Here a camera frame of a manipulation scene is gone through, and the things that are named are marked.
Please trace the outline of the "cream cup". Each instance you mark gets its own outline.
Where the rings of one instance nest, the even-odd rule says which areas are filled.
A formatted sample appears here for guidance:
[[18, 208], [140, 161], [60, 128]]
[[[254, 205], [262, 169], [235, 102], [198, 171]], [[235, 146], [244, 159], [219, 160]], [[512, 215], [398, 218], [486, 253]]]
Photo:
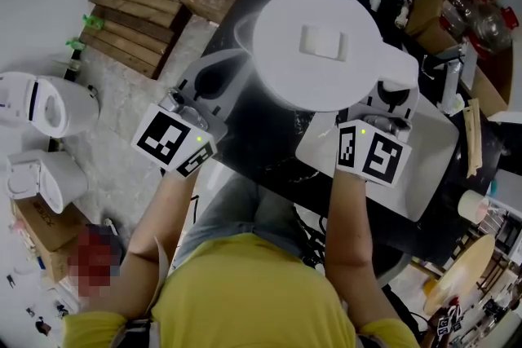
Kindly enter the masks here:
[[475, 225], [484, 220], [488, 210], [488, 197], [472, 190], [465, 191], [458, 202], [458, 214]]

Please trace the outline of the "white rectangular basin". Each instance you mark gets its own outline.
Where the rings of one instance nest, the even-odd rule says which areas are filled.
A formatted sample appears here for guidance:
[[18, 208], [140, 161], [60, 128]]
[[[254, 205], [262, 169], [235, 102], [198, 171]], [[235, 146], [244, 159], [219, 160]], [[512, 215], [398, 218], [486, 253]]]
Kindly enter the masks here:
[[[295, 155], [323, 174], [334, 174], [337, 135], [333, 132], [334, 112], [314, 115]], [[372, 201], [417, 222], [429, 206], [458, 144], [458, 128], [425, 96], [420, 95], [412, 118], [407, 144], [412, 148], [394, 188], [368, 183], [366, 195]]]

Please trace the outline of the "wooden slat pallet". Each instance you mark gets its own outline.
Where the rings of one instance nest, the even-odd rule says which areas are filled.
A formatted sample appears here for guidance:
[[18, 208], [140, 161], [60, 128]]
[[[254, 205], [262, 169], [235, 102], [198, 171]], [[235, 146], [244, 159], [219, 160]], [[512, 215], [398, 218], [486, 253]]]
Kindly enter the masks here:
[[96, 31], [84, 26], [87, 46], [156, 80], [192, 12], [179, 0], [89, 0], [91, 15], [104, 19]]

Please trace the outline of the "person's right forearm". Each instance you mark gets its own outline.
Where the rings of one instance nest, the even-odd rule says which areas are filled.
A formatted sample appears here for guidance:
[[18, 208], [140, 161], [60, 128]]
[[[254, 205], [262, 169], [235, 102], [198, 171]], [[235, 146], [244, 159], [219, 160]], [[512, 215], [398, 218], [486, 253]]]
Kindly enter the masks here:
[[372, 266], [365, 185], [365, 180], [354, 174], [334, 172], [325, 241], [325, 273], [329, 278]]

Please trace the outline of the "large white lidded pot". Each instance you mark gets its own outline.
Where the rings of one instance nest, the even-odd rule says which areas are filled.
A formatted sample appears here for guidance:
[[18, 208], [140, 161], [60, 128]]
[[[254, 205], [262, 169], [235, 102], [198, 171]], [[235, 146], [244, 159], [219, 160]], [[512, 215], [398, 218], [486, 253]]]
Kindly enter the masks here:
[[340, 111], [378, 83], [418, 85], [417, 60], [386, 43], [357, 0], [269, 0], [234, 28], [265, 90], [289, 108]]

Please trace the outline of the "chrome faucet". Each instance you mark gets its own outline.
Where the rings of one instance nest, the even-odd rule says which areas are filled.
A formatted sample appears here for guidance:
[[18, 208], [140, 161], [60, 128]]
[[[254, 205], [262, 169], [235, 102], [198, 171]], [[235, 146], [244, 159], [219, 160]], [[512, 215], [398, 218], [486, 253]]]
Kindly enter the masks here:
[[440, 102], [440, 109], [447, 115], [449, 115], [455, 107], [458, 82], [462, 67], [463, 62], [459, 58], [450, 60], [444, 64], [445, 85]]

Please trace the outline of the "person's left forearm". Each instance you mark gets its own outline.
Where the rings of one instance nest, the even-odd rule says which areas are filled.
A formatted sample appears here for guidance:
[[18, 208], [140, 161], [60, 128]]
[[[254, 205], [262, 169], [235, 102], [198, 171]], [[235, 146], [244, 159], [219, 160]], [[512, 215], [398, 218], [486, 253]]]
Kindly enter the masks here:
[[173, 260], [199, 171], [197, 169], [185, 179], [175, 174], [165, 174], [133, 231], [128, 253], [150, 262], [159, 262], [159, 244], [168, 261]]

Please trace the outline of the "white toilet with open lid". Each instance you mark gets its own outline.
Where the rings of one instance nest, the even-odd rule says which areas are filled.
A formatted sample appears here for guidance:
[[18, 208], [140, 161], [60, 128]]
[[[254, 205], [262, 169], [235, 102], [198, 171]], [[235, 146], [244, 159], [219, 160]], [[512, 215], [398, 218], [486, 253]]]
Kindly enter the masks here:
[[31, 125], [60, 139], [89, 130], [100, 106], [85, 86], [54, 76], [0, 73], [0, 126]]

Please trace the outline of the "person's gray trousers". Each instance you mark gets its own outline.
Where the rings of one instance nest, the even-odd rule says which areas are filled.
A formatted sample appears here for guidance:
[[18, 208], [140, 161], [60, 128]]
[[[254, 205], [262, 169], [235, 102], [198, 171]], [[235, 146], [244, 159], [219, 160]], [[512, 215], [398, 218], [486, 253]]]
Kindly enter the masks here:
[[179, 267], [208, 240], [252, 233], [310, 267], [320, 261], [294, 203], [234, 174], [182, 239], [174, 257]]

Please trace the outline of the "closed cardboard box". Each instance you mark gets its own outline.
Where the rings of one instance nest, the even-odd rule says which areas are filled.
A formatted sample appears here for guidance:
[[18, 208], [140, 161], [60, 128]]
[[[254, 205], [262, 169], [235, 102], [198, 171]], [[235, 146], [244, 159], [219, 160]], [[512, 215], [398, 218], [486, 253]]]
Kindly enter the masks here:
[[77, 236], [89, 220], [73, 203], [57, 214], [41, 196], [11, 203], [16, 218], [23, 222], [35, 244], [47, 277], [54, 283], [60, 282], [68, 274], [69, 255]]

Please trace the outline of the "open cardboard box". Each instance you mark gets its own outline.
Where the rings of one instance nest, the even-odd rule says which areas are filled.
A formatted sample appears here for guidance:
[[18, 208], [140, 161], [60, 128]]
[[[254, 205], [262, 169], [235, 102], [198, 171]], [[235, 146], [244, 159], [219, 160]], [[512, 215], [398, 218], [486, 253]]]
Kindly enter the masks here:
[[[468, 43], [456, 40], [440, 22], [444, 0], [413, 0], [405, 31], [428, 53], [436, 55], [450, 47]], [[522, 0], [481, 0], [501, 9], [511, 30], [512, 44], [504, 51], [484, 57], [476, 50], [476, 67], [462, 75], [471, 97], [480, 101], [491, 121], [522, 124]]]

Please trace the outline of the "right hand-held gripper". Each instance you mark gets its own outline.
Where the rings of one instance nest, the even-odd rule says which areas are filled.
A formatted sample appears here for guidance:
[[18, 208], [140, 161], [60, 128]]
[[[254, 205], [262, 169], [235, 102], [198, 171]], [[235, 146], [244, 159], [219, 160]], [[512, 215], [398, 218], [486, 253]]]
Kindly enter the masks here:
[[[394, 114], [411, 119], [418, 106], [418, 88], [394, 93], [395, 107], [390, 112], [378, 93], [372, 92], [358, 102], [363, 115]], [[384, 187], [394, 187], [401, 176], [412, 148], [393, 133], [381, 130], [361, 119], [344, 121], [336, 116], [338, 150], [336, 170], [354, 174]]]

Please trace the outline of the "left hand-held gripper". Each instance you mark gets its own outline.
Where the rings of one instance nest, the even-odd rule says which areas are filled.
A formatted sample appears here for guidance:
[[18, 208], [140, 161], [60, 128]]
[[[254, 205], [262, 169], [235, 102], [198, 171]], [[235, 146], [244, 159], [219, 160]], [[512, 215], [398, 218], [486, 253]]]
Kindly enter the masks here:
[[217, 143], [228, 132], [223, 121], [252, 72], [250, 55], [241, 48], [192, 62], [178, 89], [170, 88], [159, 104], [150, 104], [131, 146], [167, 173], [190, 177], [217, 152]]

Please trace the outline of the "person's yellow shirt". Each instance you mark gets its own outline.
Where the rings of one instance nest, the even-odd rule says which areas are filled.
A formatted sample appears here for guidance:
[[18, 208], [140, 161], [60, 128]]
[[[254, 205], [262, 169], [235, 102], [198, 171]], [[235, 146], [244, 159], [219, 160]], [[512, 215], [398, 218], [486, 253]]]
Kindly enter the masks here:
[[418, 348], [372, 267], [329, 278], [251, 233], [168, 263], [127, 253], [106, 297], [64, 322], [64, 348]]

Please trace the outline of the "round wooden tabletop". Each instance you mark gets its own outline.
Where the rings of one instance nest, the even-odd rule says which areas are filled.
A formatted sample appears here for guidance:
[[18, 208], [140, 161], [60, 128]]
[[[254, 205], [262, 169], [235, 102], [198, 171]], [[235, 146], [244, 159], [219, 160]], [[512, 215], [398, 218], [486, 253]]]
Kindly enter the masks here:
[[493, 255], [495, 238], [493, 235], [480, 237], [466, 249], [452, 266], [436, 281], [426, 297], [423, 311], [433, 315], [455, 297], [462, 301], [474, 288], [484, 273]]

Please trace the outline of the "clear plastic-wrapped glassware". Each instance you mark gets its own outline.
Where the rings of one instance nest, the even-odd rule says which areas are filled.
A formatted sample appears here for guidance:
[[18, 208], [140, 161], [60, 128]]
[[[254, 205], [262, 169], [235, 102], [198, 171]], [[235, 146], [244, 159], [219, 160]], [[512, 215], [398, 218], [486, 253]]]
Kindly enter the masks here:
[[466, 38], [482, 56], [496, 55], [512, 44], [501, 9], [481, 0], [444, 0], [441, 25], [456, 39]]

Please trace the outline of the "red bag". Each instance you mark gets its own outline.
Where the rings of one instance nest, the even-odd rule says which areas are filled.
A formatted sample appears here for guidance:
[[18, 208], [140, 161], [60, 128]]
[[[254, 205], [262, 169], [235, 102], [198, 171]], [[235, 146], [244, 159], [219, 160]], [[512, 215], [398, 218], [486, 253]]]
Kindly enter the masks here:
[[83, 300], [101, 296], [119, 276], [124, 257], [122, 243], [113, 229], [86, 224], [69, 255], [69, 278]]

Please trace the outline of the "light wooden strip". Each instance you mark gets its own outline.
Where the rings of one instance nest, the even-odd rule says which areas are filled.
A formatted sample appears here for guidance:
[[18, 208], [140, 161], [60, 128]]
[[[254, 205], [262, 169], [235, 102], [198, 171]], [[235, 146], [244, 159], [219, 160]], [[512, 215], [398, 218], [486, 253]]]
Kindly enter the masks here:
[[462, 110], [467, 136], [467, 177], [476, 176], [482, 167], [482, 135], [480, 125], [480, 103], [478, 99], [470, 99], [468, 106]]

